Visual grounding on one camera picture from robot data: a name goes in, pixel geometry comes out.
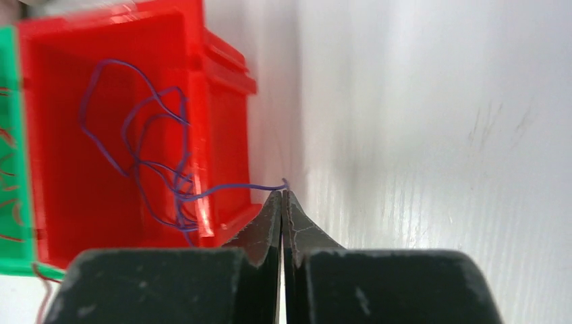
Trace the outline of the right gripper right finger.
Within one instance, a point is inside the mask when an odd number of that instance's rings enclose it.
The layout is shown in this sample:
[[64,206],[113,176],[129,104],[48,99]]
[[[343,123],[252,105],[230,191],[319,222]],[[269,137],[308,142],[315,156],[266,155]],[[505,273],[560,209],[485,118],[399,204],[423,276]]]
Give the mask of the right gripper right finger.
[[487,281],[456,250],[346,249],[283,191],[288,323],[500,323]]

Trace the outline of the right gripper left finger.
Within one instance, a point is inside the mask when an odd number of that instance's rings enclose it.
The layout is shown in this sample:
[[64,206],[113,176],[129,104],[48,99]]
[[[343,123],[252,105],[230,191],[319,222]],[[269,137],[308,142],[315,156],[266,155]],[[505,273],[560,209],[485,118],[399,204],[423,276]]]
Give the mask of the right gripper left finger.
[[220,248],[81,253],[45,323],[276,323],[282,197]]

